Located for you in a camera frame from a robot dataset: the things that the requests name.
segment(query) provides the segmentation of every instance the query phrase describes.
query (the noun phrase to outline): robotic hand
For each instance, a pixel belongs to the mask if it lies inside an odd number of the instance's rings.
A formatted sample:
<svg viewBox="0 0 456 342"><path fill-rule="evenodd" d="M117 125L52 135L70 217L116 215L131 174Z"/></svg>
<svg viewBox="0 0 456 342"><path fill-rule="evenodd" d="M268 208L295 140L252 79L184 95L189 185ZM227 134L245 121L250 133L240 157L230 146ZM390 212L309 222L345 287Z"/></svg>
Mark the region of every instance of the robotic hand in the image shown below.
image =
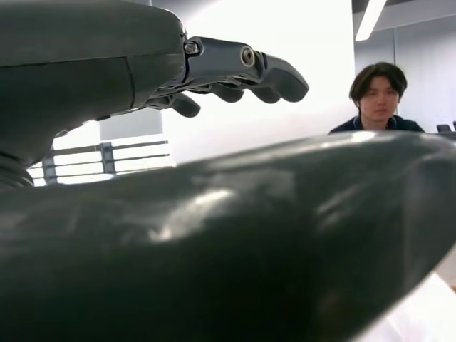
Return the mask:
<svg viewBox="0 0 456 342"><path fill-rule="evenodd" d="M194 37L184 43L184 51L187 67L183 78L162 87L145 106L173 108L191 118L199 113L199 106L176 91L214 93L234 103L242 97L242 90L249 89L263 102L276 103L281 98L298 102L309 90L290 64L242 43Z"/></svg>
<svg viewBox="0 0 456 342"><path fill-rule="evenodd" d="M146 107L198 114L186 90L235 102L248 89L267 103L297 102L308 90L285 61L245 43L188 39L175 15L153 7L2 2L0 30L0 155L10 157L0 165L5 167L42 160L56 136L88 120Z"/></svg>

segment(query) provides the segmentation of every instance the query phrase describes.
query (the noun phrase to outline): dark shirt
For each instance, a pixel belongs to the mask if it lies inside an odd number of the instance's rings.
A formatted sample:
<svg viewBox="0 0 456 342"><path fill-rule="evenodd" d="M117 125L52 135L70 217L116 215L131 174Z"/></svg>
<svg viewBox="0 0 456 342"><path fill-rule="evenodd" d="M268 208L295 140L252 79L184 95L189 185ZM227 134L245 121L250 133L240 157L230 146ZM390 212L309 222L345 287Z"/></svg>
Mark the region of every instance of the dark shirt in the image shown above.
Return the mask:
<svg viewBox="0 0 456 342"><path fill-rule="evenodd" d="M351 118L346 123L343 123L342 125L334 128L330 132L331 133L337 133L337 132L345 132L349 130L363 130L362 124L361 123L361 118L355 117ZM421 128L415 121L411 120L405 120L404 118L401 118L398 115L394 115L393 118L388 121L387 130L408 130L411 132L422 132L424 133L423 128Z"/></svg>

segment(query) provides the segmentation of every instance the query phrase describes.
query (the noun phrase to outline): screw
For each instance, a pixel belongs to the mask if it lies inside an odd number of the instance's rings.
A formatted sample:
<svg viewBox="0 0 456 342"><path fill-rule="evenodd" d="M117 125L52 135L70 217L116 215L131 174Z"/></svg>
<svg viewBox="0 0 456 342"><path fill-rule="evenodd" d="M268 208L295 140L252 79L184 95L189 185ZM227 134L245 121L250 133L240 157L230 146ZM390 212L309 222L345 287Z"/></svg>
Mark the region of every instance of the screw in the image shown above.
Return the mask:
<svg viewBox="0 0 456 342"><path fill-rule="evenodd" d="M251 68L255 65L255 53L250 46L244 46L241 49L241 61L245 66Z"/></svg>
<svg viewBox="0 0 456 342"><path fill-rule="evenodd" d="M187 55L196 55L199 53L199 46L193 41L185 43L184 51Z"/></svg>

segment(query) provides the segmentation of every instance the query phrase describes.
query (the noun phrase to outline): dark hair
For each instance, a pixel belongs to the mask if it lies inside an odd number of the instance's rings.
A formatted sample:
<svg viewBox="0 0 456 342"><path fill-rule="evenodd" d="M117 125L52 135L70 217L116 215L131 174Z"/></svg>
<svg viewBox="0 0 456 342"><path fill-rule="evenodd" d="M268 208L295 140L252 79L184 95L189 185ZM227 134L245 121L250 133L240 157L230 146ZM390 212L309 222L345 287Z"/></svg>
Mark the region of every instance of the dark hair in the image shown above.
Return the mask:
<svg viewBox="0 0 456 342"><path fill-rule="evenodd" d="M371 82L379 76L387 78L391 83L391 87L397 91L399 98L402 98L407 89L407 79L400 68L390 63L380 62L366 66L359 73L352 84L350 99L357 105L368 91Z"/></svg>

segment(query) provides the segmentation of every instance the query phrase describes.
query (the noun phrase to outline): man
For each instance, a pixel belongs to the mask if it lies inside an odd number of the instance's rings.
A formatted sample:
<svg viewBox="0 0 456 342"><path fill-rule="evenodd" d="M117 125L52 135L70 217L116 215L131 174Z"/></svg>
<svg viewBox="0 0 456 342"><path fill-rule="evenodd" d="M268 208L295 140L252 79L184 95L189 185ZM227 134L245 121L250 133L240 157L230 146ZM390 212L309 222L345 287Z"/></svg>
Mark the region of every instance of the man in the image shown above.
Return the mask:
<svg viewBox="0 0 456 342"><path fill-rule="evenodd" d="M348 130L424 132L414 121L394 115L406 88L404 73L393 64L381 62L364 68L355 78L350 94L358 107L358 115L330 133Z"/></svg>

